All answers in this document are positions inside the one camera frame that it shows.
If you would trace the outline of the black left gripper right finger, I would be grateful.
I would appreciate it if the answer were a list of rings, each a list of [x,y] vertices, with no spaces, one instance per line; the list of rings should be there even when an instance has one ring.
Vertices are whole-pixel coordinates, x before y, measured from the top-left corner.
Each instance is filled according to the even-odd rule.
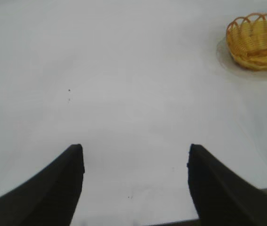
[[[267,226],[267,193],[191,144],[188,186],[203,226]]]

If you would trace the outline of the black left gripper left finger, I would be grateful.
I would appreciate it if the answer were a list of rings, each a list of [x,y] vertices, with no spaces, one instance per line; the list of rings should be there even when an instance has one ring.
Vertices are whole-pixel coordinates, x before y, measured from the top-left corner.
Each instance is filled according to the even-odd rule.
[[[0,226],[69,226],[84,173],[82,145],[69,146],[35,176],[0,197]]]

